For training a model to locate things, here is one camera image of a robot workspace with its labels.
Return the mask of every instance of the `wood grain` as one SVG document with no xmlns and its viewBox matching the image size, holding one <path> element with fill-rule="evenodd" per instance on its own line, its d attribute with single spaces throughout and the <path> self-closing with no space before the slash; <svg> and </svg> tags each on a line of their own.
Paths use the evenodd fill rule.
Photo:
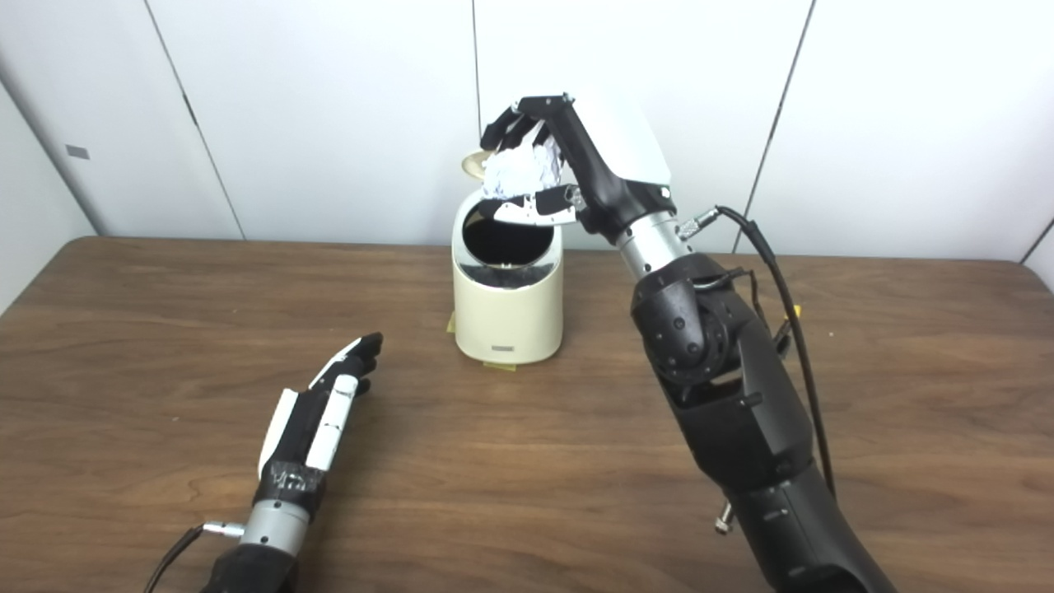
<svg viewBox="0 0 1054 593">
<path fill-rule="evenodd" d="M 1050 591 L 1054 296 L 1008 262 L 782 262 L 841 505 L 900 590 Z M 304 591 L 766 591 L 713 533 L 630 284 L 569 253 L 563 348 L 508 373 L 445 333 L 444 248 L 75 241 L 0 318 L 3 589 L 135 591 L 191 525 L 243 520 L 280 390 L 379 330 Z M 198 591 L 228 546 L 159 591 Z"/>
</svg>

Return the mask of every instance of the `prosthetic hand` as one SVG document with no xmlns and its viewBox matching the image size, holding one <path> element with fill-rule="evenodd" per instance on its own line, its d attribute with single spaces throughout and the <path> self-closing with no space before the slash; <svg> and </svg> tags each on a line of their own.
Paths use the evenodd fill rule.
<svg viewBox="0 0 1054 593">
<path fill-rule="evenodd" d="M 161 560 L 147 593 L 175 557 L 202 532 L 238 539 L 212 569 L 203 593 L 293 593 L 296 555 L 326 493 L 354 399 L 370 390 L 383 337 L 355 340 L 323 368 L 305 392 L 286 390 L 260 452 L 259 486 L 245 525 L 211 521 L 192 529 Z"/>
<path fill-rule="evenodd" d="M 727 497 L 719 531 L 738 518 L 777 591 L 895 593 L 817 468 L 809 418 L 781 362 L 785 330 L 774 339 L 760 310 L 736 293 L 731 280 L 745 272 L 725 270 L 686 242 L 721 215 L 740 223 L 774 272 L 813 396 L 793 302 L 757 225 L 723 206 L 679 222 L 669 169 L 632 107 L 567 94 L 525 97 L 486 127 L 481 146 L 515 146 L 539 121 L 539 136 L 555 138 L 579 184 L 487 200 L 481 212 L 521 224 L 577 220 L 619 248 L 637 279 L 630 317 L 645 356 L 696 463 Z"/>
</svg>

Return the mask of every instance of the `black cable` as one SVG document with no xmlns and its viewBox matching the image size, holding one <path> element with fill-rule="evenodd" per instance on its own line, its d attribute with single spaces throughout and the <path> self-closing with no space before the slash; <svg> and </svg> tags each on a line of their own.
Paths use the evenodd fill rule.
<svg viewBox="0 0 1054 593">
<path fill-rule="evenodd" d="M 194 543 L 194 540 L 201 535 L 202 531 L 204 531 L 204 523 L 187 530 L 187 533 L 176 540 L 172 548 L 165 552 L 164 556 L 161 556 L 161 561 L 157 564 L 157 568 L 154 569 L 154 574 L 150 576 L 150 580 L 147 581 L 147 587 L 142 590 L 143 593 L 151 593 L 154 591 L 154 588 L 157 587 L 157 581 L 161 580 L 161 575 L 164 574 L 164 569 L 169 568 L 169 565 L 175 561 L 175 559 L 183 553 L 183 550 L 187 550 L 191 543 Z"/>
<path fill-rule="evenodd" d="M 765 319 L 765 312 L 761 311 L 761 301 L 758 300 L 758 276 L 750 270 L 750 304 L 754 305 L 754 313 L 761 318 L 761 325 L 765 327 L 765 332 L 772 333 L 768 329 L 768 320 Z"/>
<path fill-rule="evenodd" d="M 750 239 L 750 243 L 758 250 L 761 260 L 768 265 L 768 271 L 773 274 L 776 288 L 780 292 L 780 300 L 783 302 L 783 310 L 786 313 L 787 321 L 790 322 L 790 332 L 794 341 L 798 345 L 798 360 L 801 361 L 801 374 L 805 379 L 805 395 L 808 398 L 808 410 L 813 415 L 813 430 L 816 432 L 816 446 L 820 450 L 820 463 L 823 466 L 823 478 L 827 482 L 827 490 L 831 496 L 837 498 L 835 493 L 835 471 L 831 466 L 831 449 L 827 446 L 827 432 L 823 428 L 823 415 L 820 412 L 820 397 L 816 393 L 816 380 L 813 378 L 813 363 L 808 358 L 808 350 L 805 348 L 805 335 L 801 331 L 801 320 L 794 309 L 794 300 L 790 296 L 790 289 L 787 288 L 783 272 L 780 271 L 779 263 L 776 262 L 776 254 L 773 253 L 765 236 L 761 234 L 758 224 L 754 220 L 747 220 L 739 212 L 724 205 L 716 207 L 721 214 L 735 220 L 743 230 L 743 234 Z"/>
</svg>

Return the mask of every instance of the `cream trash can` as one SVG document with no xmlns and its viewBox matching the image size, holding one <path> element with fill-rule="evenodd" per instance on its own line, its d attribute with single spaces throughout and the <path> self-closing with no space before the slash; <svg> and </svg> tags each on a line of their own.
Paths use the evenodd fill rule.
<svg viewBox="0 0 1054 593">
<path fill-rule="evenodd" d="M 483 192 L 454 216 L 454 338 L 470 358 L 527 364 L 551 357 L 564 336 L 564 241 L 560 226 L 484 218 Z"/>
</svg>

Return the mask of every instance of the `white wall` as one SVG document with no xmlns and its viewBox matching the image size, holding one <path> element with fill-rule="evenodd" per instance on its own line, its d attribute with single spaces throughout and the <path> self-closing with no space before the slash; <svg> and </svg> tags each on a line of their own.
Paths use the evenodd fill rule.
<svg viewBox="0 0 1054 593">
<path fill-rule="evenodd" d="M 1054 217 L 1052 32 L 1050 2 L 818 2 L 750 209 L 773 248 L 1020 260 Z"/>
<path fill-rule="evenodd" d="M 240 238 L 142 0 L 0 0 L 0 78 L 102 232 Z"/>
<path fill-rule="evenodd" d="M 788 2 L 476 0 L 481 118 L 525 95 L 592 84 L 643 107 L 681 213 L 743 209 L 808 12 Z M 720 221 L 694 243 L 731 251 Z M 569 229 L 569 246 L 600 246 Z"/>
<path fill-rule="evenodd" d="M 479 143 L 470 0 L 151 0 L 249 238 L 443 243 Z"/>
<path fill-rule="evenodd" d="M 95 234 L 0 85 L 0 314 L 66 241 Z"/>
<path fill-rule="evenodd" d="M 1024 260 L 1024 264 L 1042 278 L 1047 288 L 1054 290 L 1054 231 L 1049 231 L 1042 241 Z"/>
</svg>

